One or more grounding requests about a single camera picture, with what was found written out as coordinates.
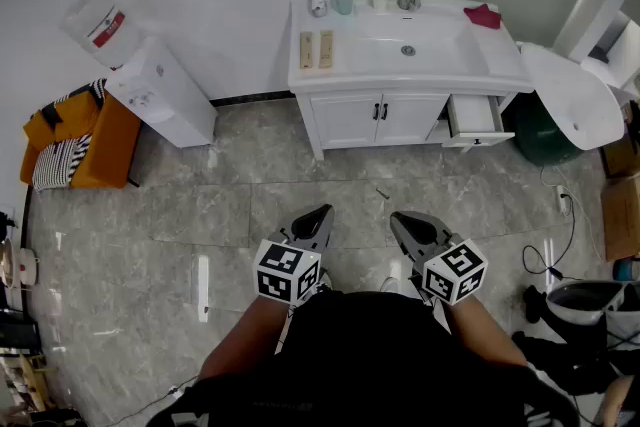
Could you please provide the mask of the water bottle with red label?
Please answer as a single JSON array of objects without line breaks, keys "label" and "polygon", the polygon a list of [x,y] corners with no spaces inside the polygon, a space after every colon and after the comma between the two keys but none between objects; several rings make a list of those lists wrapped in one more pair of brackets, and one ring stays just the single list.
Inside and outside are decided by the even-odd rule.
[{"label": "water bottle with red label", "polygon": [[144,33],[119,0],[77,0],[65,11],[60,28],[102,66],[126,64]]}]

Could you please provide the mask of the small cardboard box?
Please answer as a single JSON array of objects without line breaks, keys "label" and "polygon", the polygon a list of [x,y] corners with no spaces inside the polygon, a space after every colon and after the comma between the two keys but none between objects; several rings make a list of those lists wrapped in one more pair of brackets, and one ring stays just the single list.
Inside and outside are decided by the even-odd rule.
[{"label": "small cardboard box", "polygon": [[640,145],[628,134],[603,148],[608,178],[629,177],[640,173]]}]

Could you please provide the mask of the person's black clothing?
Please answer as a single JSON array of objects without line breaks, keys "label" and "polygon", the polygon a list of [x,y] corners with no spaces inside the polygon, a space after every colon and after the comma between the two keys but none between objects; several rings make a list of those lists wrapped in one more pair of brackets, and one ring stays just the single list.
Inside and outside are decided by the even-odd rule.
[{"label": "person's black clothing", "polygon": [[290,310],[275,354],[199,380],[146,427],[579,427],[529,367],[495,365],[446,317],[383,292],[319,292]]}]

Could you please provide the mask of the person's left forearm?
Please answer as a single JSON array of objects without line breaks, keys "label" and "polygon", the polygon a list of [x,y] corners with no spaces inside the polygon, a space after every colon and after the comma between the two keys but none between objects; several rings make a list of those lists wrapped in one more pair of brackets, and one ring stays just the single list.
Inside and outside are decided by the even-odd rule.
[{"label": "person's left forearm", "polygon": [[257,297],[204,361],[199,380],[246,373],[275,354],[289,305]]}]

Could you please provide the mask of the large cardboard box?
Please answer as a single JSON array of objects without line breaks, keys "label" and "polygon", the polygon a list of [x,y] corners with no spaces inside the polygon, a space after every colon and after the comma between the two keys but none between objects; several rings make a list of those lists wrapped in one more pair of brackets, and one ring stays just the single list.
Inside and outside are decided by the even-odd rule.
[{"label": "large cardboard box", "polygon": [[640,255],[640,175],[607,186],[601,201],[606,259]]}]

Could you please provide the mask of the grey white machine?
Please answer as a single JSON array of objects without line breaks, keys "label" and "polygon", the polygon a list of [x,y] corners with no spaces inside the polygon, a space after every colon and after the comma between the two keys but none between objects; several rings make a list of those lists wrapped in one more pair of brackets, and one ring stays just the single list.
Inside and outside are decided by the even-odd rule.
[{"label": "grey white machine", "polygon": [[553,289],[546,302],[563,321],[597,327],[609,350],[640,349],[640,281],[571,281]]}]

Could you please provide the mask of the person's right forearm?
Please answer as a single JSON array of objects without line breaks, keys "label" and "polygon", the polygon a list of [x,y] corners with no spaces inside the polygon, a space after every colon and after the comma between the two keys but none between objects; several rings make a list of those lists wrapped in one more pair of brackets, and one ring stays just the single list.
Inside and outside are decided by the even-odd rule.
[{"label": "person's right forearm", "polygon": [[502,366],[527,367],[523,352],[475,297],[444,305],[450,332],[484,360]]}]

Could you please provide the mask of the orange sofa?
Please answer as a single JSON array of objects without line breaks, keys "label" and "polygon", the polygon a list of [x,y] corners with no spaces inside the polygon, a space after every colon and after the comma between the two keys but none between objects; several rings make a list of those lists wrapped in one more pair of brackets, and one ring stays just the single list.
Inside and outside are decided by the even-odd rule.
[{"label": "orange sofa", "polygon": [[129,182],[141,120],[98,78],[36,111],[23,126],[27,146],[20,179],[32,186],[40,152],[54,142],[91,134],[89,150],[68,188],[117,188]]}]

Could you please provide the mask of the white cooking pot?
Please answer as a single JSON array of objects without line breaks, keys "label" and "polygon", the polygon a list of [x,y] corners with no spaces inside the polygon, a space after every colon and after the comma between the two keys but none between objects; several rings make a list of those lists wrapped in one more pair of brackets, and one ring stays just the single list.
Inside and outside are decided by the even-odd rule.
[{"label": "white cooking pot", "polygon": [[23,289],[37,282],[39,259],[31,249],[13,248],[6,238],[0,243],[0,277],[8,289]]}]

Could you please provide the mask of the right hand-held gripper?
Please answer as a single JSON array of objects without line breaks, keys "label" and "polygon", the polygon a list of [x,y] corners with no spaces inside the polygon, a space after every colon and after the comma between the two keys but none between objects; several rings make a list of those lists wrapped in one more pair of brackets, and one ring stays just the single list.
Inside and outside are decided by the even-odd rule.
[{"label": "right hand-held gripper", "polygon": [[409,280],[423,299],[455,305],[482,286],[488,260],[472,239],[449,239],[440,219],[417,211],[393,212],[390,228],[403,254],[414,260]]}]

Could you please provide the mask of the white open drawer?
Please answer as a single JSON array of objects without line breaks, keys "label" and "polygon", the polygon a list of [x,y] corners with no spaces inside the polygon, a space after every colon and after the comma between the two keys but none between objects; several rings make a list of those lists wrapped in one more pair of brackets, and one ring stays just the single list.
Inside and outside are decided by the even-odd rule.
[{"label": "white open drawer", "polygon": [[447,102],[450,137],[443,147],[490,147],[515,137],[505,130],[497,99],[483,95],[451,95]]}]

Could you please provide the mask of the black white striped pillow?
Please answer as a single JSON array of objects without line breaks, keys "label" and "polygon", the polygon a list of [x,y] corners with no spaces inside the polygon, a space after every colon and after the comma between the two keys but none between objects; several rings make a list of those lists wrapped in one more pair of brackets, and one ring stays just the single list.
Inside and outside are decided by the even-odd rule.
[{"label": "black white striped pillow", "polygon": [[54,142],[43,149],[35,164],[32,186],[36,191],[68,188],[86,156],[92,135]]}]

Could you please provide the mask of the white ceramic sink top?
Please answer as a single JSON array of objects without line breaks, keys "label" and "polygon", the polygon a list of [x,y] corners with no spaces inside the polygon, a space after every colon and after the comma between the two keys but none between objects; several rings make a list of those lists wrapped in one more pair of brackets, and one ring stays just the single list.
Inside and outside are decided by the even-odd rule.
[{"label": "white ceramic sink top", "polygon": [[[307,0],[290,4],[288,86],[295,93],[374,88],[426,88],[465,94],[532,91],[520,53],[506,28],[473,24],[466,0],[420,0],[415,11],[388,0],[376,12],[371,0],[354,0],[350,16],[330,9],[313,17]],[[333,31],[333,65],[320,69],[320,32]],[[300,33],[313,36],[313,67],[299,67]],[[416,54],[405,56],[401,48]]]}]

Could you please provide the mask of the large white freestanding basin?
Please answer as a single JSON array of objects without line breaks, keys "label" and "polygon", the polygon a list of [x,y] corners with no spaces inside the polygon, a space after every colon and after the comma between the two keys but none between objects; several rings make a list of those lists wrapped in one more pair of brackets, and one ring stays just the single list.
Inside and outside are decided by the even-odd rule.
[{"label": "large white freestanding basin", "polygon": [[536,44],[522,44],[520,54],[536,94],[571,144],[586,151],[622,138],[619,103],[601,79]]}]

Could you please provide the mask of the white vanity cabinet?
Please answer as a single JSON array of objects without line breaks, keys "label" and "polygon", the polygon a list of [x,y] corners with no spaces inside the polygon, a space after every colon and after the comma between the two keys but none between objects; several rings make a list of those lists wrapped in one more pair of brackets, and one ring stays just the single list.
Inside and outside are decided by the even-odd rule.
[{"label": "white vanity cabinet", "polygon": [[[434,92],[360,90],[297,96],[305,128],[318,160],[326,150],[439,145],[450,137],[447,102]],[[388,104],[386,120],[375,121],[376,103]]]}]

